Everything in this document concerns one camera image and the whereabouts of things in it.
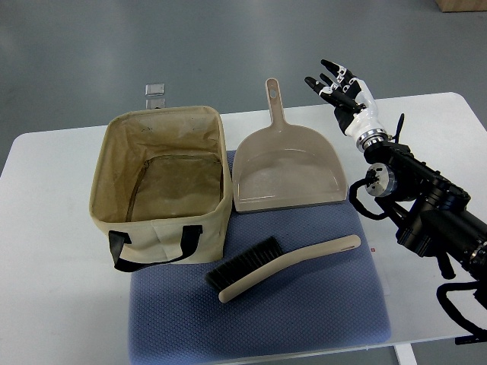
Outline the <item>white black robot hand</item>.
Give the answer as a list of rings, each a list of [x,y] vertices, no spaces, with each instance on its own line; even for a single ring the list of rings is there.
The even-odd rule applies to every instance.
[[[388,134],[378,119],[378,108],[366,83],[348,68],[323,59],[321,64],[331,73],[320,80],[306,77],[306,84],[334,107],[342,133],[353,139],[363,152],[374,143],[386,141]]]

